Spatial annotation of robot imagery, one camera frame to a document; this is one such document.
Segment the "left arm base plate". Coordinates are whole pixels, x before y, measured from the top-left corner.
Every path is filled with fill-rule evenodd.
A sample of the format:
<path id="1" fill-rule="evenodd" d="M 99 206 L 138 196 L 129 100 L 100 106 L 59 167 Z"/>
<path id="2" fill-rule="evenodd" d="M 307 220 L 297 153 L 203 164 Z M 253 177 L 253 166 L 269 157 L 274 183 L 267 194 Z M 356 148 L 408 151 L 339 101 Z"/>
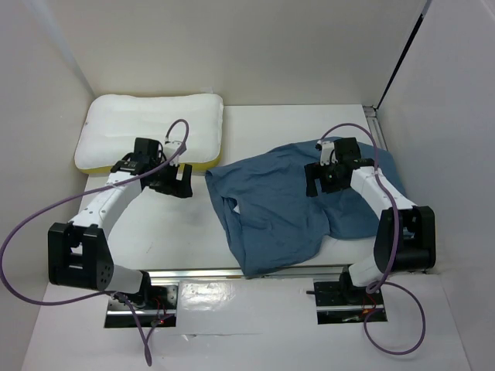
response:
<path id="1" fill-rule="evenodd" d="M 147 328 L 175 328 L 177 322 L 178 285 L 154 286 L 151 297 L 137 304 L 130 298 L 138 322 Z M 106 310 L 104 328 L 136 328 L 131 309 L 121 298 L 110 298 Z"/>

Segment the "black corner post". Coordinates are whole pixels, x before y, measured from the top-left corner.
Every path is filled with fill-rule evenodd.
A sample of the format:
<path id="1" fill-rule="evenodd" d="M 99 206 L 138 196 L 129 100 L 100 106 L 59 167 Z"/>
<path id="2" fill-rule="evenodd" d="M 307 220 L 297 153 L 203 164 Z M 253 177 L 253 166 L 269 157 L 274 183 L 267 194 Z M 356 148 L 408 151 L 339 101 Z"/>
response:
<path id="1" fill-rule="evenodd" d="M 380 98 L 377 106 L 375 107 L 375 110 L 376 111 L 381 107 L 381 105 L 382 105 L 382 103 L 384 101 L 384 98 L 387 96 L 387 93 L 390 90 L 391 85 L 393 84 L 393 82 L 395 80 L 395 77 L 397 76 L 398 71 L 400 70 L 401 65 L 404 62 L 404 59 L 407 56 L 408 51 L 410 50 L 411 45 L 414 42 L 415 37 L 416 37 L 416 35 L 417 35 L 417 33 L 418 33 L 418 31 L 419 31 L 419 29 L 420 29 L 420 27 L 421 27 L 421 25 L 422 25 L 422 23 L 424 21 L 425 15 L 426 15 L 426 13 L 427 13 L 430 5 L 431 5 L 431 2 L 432 2 L 431 0 L 426 0 L 425 1 L 425 4 L 424 4 L 421 12 L 419 13 L 419 16 L 418 16 L 418 18 L 417 18 L 417 20 L 416 20 L 416 22 L 414 24 L 413 29 L 411 30 L 411 33 L 410 33 L 410 35 L 409 35 L 409 37 L 408 37 L 408 39 L 407 39 L 407 41 L 405 43 L 405 46 L 404 46 L 403 50 L 401 51 L 401 55 L 399 56 L 398 61 L 395 64 L 395 67 L 394 67 L 394 69 L 392 71 L 392 74 L 391 74 L 391 76 L 389 78 L 389 81 L 387 82 L 387 85 L 384 88 L 384 92 L 382 93 L 381 98 Z"/>

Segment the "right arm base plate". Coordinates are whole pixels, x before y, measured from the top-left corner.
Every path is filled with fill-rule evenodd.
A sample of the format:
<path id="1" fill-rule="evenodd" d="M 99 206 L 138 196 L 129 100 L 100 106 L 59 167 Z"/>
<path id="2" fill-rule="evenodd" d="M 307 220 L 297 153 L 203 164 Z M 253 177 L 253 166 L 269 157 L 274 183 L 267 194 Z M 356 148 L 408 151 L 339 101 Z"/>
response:
<path id="1" fill-rule="evenodd" d="M 344 291 L 340 282 L 316 281 L 308 291 L 315 298 L 319 325 L 386 322 L 384 299 L 380 292 L 368 294 L 365 288 Z"/>

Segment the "front aluminium rail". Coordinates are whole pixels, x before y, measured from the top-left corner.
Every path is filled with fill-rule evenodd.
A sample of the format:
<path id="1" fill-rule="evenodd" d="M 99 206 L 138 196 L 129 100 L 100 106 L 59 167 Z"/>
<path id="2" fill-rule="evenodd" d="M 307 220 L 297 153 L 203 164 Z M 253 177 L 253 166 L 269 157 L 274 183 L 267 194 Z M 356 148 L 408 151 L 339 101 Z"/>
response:
<path id="1" fill-rule="evenodd" d="M 287 267 L 268 274 L 258 276 L 246 276 L 241 269 L 190 269 L 190 270 L 153 270 L 149 275 L 153 280 L 199 280 L 199 279 L 242 279 L 242 278 L 286 278 L 286 277 L 312 277 L 313 279 L 331 280 L 338 278 L 344 266 L 340 265 L 316 265 Z"/>

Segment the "blue pillowcase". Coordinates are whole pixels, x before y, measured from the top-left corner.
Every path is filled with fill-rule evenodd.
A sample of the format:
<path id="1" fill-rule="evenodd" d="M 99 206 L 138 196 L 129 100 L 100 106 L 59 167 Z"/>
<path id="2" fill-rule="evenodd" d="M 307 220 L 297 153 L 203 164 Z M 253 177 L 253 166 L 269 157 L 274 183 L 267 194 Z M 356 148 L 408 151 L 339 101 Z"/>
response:
<path id="1" fill-rule="evenodd" d="M 248 277 L 313 258 L 324 237 L 375 236 L 378 218 L 352 189 L 306 195 L 304 167 L 317 161 L 316 143 L 304 141 L 207 170 L 213 209 Z"/>

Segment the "right aluminium rail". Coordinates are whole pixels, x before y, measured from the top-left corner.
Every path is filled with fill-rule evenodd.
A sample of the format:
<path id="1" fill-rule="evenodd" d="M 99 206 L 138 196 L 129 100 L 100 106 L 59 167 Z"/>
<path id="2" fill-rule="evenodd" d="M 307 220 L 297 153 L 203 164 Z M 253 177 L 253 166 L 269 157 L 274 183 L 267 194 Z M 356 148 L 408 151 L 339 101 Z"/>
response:
<path id="1" fill-rule="evenodd" d="M 370 132 L 381 149 L 387 150 L 387 144 L 381 130 L 380 122 L 377 116 L 377 110 L 372 106 L 363 106 L 364 115 L 367 120 Z"/>

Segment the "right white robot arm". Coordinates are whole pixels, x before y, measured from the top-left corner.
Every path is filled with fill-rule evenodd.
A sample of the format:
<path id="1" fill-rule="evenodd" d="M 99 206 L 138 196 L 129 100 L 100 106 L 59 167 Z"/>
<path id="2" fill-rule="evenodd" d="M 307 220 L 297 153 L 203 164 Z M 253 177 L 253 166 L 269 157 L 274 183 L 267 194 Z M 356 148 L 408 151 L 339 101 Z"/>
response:
<path id="1" fill-rule="evenodd" d="M 435 214 L 397 190 L 379 167 L 379 152 L 362 156 L 356 138 L 320 139 L 318 162 L 305 166 L 306 195 L 352 189 L 378 218 L 374 249 L 364 260 L 343 269 L 337 293 L 346 303 L 378 290 L 390 274 L 424 271 L 435 266 Z"/>

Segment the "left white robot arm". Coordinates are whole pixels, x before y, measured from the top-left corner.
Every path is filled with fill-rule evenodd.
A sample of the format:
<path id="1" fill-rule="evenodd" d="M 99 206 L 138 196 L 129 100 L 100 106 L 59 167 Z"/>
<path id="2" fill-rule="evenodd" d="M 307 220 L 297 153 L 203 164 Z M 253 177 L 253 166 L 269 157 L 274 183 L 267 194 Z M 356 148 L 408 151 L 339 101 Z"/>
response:
<path id="1" fill-rule="evenodd" d="M 136 138 L 134 149 L 116 162 L 103 191 L 67 223 L 48 231 L 51 284 L 92 291 L 119 292 L 135 308 L 144 308 L 161 291 L 149 273 L 117 265 L 108 237 L 114 225 L 144 189 L 180 199 L 192 196 L 191 165 L 180 165 L 185 143 Z"/>

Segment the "white pillow with yellow edge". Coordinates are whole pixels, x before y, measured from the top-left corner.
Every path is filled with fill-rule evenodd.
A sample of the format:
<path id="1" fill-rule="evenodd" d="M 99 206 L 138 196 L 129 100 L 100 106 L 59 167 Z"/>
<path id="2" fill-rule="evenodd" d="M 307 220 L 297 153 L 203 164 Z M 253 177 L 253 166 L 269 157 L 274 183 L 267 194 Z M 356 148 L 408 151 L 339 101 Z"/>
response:
<path id="1" fill-rule="evenodd" d="M 134 148 L 136 138 L 164 142 L 183 139 L 185 127 L 170 125 L 184 119 L 189 123 L 182 163 L 204 172 L 220 162 L 224 102 L 217 94 L 182 97 L 133 97 L 106 94 L 90 105 L 74 155 L 75 166 L 86 174 L 101 174 Z"/>

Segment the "aluminium rail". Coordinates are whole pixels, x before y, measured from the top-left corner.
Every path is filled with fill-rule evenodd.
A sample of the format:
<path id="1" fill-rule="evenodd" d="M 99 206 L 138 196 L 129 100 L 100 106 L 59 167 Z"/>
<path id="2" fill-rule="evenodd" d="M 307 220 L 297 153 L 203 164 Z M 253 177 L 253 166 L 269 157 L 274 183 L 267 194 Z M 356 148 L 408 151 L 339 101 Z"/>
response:
<path id="1" fill-rule="evenodd" d="M 241 269 L 190 269 L 190 270 L 153 270 L 149 275 L 153 280 L 199 280 L 199 279 L 242 279 L 242 278 L 286 278 L 286 277 L 312 277 L 313 279 L 331 280 L 338 278 L 344 266 L 340 265 L 316 265 L 287 267 L 268 274 L 258 276 L 246 276 Z"/>
<path id="2" fill-rule="evenodd" d="M 381 130 L 380 122 L 377 116 L 377 110 L 372 106 L 363 106 L 364 115 L 367 120 L 370 132 L 381 149 L 387 150 L 387 144 Z"/>

